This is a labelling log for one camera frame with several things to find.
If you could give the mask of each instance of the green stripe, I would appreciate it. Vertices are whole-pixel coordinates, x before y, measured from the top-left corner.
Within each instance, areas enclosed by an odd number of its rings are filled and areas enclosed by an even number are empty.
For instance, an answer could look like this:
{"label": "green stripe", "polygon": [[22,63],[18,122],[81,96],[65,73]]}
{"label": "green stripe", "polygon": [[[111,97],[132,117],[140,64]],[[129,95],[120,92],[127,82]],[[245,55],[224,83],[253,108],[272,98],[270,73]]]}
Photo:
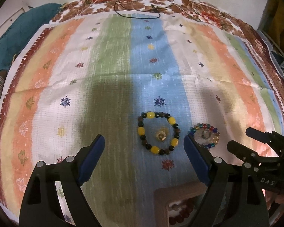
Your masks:
{"label": "green stripe", "polygon": [[105,137],[105,150],[85,184],[84,195],[102,226],[136,226],[135,175],[132,145],[130,72],[131,19],[113,15],[105,20],[91,51],[82,82],[87,91],[84,120],[80,125],[82,146],[97,134]]}
{"label": "green stripe", "polygon": [[[259,86],[265,86],[264,82],[262,81],[258,71],[250,61],[249,57],[246,55],[246,52],[244,49],[241,47],[240,43],[235,39],[233,35],[229,35],[225,33],[226,37],[229,39],[231,45],[237,49],[237,52],[242,59],[243,63],[245,64],[247,70],[250,72],[250,75],[252,76],[253,80],[255,83]],[[279,134],[282,134],[282,129],[279,123],[279,118],[277,115],[277,112],[273,106],[273,102],[271,101],[270,95],[268,93],[268,89],[263,88],[260,90],[261,96],[264,100],[265,105],[268,108],[268,111],[270,113],[271,119],[273,120],[273,125],[275,128],[275,131],[278,132]]]}

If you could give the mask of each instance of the yellow bead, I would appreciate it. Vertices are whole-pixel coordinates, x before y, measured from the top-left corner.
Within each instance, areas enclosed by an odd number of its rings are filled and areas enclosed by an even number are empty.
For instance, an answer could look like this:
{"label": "yellow bead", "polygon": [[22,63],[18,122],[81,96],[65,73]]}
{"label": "yellow bead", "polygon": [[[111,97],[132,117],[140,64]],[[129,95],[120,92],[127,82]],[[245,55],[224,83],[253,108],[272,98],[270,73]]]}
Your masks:
{"label": "yellow bead", "polygon": [[144,135],[145,134],[145,129],[143,127],[138,128],[138,135]]}
{"label": "yellow bead", "polygon": [[159,151],[160,151],[160,149],[159,149],[158,147],[156,147],[156,146],[152,146],[152,147],[151,147],[151,152],[152,152],[152,153],[158,154]]}
{"label": "yellow bead", "polygon": [[176,119],[174,117],[169,117],[168,122],[173,125],[176,123]]}
{"label": "yellow bead", "polygon": [[155,117],[155,113],[154,112],[147,112],[147,117],[149,119],[153,119]]}
{"label": "yellow bead", "polygon": [[173,139],[171,140],[171,142],[170,142],[170,144],[171,144],[172,146],[174,146],[174,147],[177,146],[178,143],[179,143],[179,140],[176,139],[176,138],[173,138]]}

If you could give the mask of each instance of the yellow curtain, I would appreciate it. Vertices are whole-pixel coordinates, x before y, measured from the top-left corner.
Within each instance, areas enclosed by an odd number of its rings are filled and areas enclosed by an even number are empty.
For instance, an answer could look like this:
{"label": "yellow curtain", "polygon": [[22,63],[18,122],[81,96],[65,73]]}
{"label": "yellow curtain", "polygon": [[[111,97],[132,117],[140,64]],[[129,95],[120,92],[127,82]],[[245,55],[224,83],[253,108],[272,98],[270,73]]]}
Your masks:
{"label": "yellow curtain", "polygon": [[271,0],[269,7],[270,13],[274,13],[274,16],[267,34],[284,53],[284,1]]}

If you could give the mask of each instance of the floral tablecloth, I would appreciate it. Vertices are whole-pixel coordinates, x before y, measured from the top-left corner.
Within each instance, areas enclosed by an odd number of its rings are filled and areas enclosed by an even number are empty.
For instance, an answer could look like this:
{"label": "floral tablecloth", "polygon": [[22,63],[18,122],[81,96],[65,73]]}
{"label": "floral tablecloth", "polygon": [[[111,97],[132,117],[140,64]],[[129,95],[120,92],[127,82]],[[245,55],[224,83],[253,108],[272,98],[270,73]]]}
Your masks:
{"label": "floral tablecloth", "polygon": [[[80,0],[64,5],[17,57],[0,102],[0,204],[18,221],[26,184],[39,160],[59,163],[97,134],[105,151],[82,190],[102,226],[155,226],[154,191],[196,180],[183,149],[190,127],[217,127],[214,156],[242,163],[236,140],[260,155],[275,153],[246,137],[249,126],[284,135],[284,83],[267,46],[244,22],[193,0]],[[169,155],[141,145],[137,118],[162,111],[181,129]],[[168,147],[164,119],[144,122],[147,140]],[[168,137],[161,144],[158,130]],[[72,222],[63,190],[57,192]]]}

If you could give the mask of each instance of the orange stripe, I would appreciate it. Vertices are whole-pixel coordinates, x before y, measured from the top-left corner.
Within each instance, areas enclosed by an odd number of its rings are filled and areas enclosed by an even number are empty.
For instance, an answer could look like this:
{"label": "orange stripe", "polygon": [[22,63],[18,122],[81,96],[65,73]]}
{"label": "orange stripe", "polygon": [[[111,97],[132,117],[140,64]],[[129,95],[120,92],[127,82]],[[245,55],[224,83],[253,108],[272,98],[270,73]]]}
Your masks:
{"label": "orange stripe", "polygon": [[[217,37],[214,30],[210,26],[198,24],[196,25],[196,27],[199,31],[202,31],[204,36],[211,39],[212,46],[215,48],[218,56],[225,64],[225,69],[228,69],[229,76],[231,77],[232,82],[238,91],[238,94],[241,96],[243,103],[246,106],[248,113],[247,126],[264,132],[265,126],[260,105],[253,88],[250,86],[251,83],[249,82],[248,85],[244,85],[242,82],[243,79],[247,80],[248,78],[238,66],[236,60],[229,54],[227,46],[223,42],[221,42],[221,40]],[[254,139],[252,139],[252,144],[254,149],[263,146],[262,143]]]}
{"label": "orange stripe", "polygon": [[[21,202],[23,199],[24,193],[19,190],[16,180],[19,178],[24,178],[25,184],[27,184],[28,179],[31,175],[34,165],[32,165],[31,161],[31,148],[32,148],[32,121],[34,118],[34,114],[37,110],[37,104],[40,98],[40,94],[44,88],[36,89],[35,83],[40,79],[43,80],[42,86],[47,86],[49,79],[52,75],[52,69],[55,65],[58,57],[61,55],[67,42],[70,39],[70,36],[76,31],[77,27],[81,24],[83,19],[71,20],[70,22],[56,26],[55,29],[51,32],[51,34],[57,34],[58,38],[55,39],[50,45],[47,45],[48,41],[44,41],[42,47],[48,47],[45,54],[42,56],[40,61],[36,61],[31,59],[30,62],[32,64],[38,64],[36,67],[36,71],[32,72],[32,69],[26,69],[22,75],[23,81],[19,81],[22,85],[26,86],[18,86],[18,89],[27,89],[23,92],[22,95],[22,103],[23,106],[20,108],[17,122],[14,129],[14,139],[13,139],[13,150],[14,156],[12,158],[12,167],[13,167],[13,183],[14,183],[14,192],[16,194],[16,201],[18,204],[18,209],[20,209]],[[25,137],[21,135],[19,132],[19,126],[26,122],[27,132],[25,133]]]}

